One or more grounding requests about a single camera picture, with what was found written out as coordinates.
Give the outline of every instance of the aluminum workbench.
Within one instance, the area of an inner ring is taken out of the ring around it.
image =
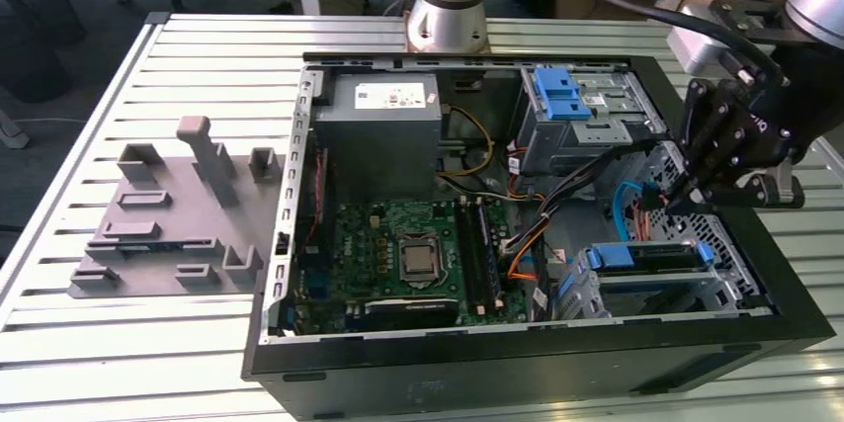
[[[209,15],[144,27],[0,272],[0,420],[289,420],[240,379],[250,295],[74,300],[64,289],[114,193],[124,145],[152,142],[161,154],[188,155],[170,138],[178,118],[205,115],[230,154],[286,150],[301,53],[401,51],[401,28],[381,18]],[[494,52],[654,56],[684,91],[662,26],[492,20],[489,34]],[[805,209],[761,217],[844,335],[840,172],[818,141],[796,167]],[[685,394],[380,420],[841,420],[842,387],[838,336]]]

